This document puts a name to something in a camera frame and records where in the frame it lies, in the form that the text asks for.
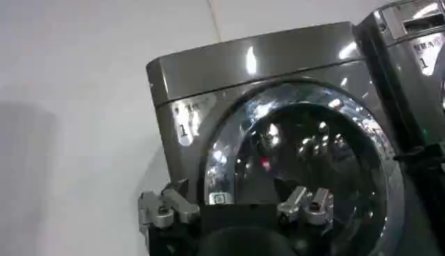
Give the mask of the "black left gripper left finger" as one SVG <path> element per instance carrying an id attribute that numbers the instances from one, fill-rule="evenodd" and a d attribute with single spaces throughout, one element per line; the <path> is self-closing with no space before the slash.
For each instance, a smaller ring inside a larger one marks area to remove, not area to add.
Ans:
<path id="1" fill-rule="evenodd" d="M 192 224 L 200 217 L 200 206 L 186 199 L 189 180 L 169 182 L 159 194 L 143 191 L 138 198 L 138 227 L 141 234 L 150 226 L 165 230 L 176 222 Z"/>

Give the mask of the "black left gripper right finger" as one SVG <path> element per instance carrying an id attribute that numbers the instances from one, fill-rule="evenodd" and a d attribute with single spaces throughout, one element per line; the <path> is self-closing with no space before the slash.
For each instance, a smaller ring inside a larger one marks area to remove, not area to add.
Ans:
<path id="1" fill-rule="evenodd" d="M 305 186 L 297 186 L 284 202 L 278 204 L 277 212 L 290 223 L 302 218 L 310 225 L 330 225 L 334 196 L 329 189 L 318 188 L 312 193 Z"/>

